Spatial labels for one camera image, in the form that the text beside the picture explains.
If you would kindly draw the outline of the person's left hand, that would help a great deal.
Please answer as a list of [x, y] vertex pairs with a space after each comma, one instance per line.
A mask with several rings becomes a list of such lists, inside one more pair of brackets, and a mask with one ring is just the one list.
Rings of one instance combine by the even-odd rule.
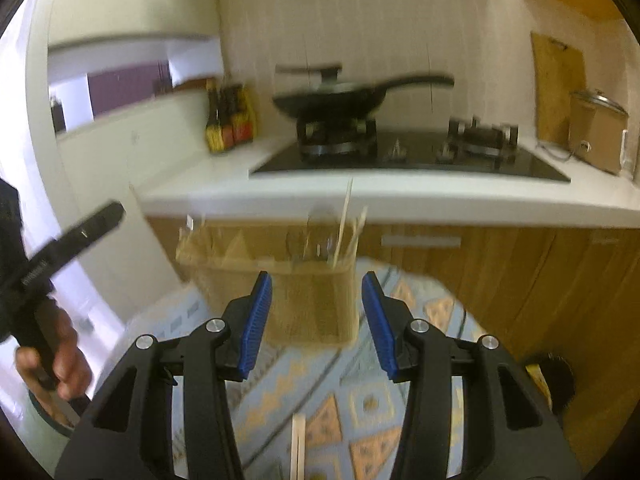
[[40, 411], [58, 425], [73, 428], [79, 415], [72, 402], [84, 400], [92, 371], [78, 347], [70, 316], [47, 298], [26, 316], [18, 332], [15, 367]]

